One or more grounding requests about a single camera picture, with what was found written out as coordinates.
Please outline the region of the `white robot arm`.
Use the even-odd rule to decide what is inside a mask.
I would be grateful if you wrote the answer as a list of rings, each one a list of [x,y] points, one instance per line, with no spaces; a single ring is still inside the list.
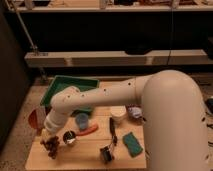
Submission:
[[[149,171],[210,171],[205,103],[197,83],[187,74],[164,70],[120,83],[79,91],[66,88],[51,98],[42,139],[61,130],[81,107],[142,107]]]

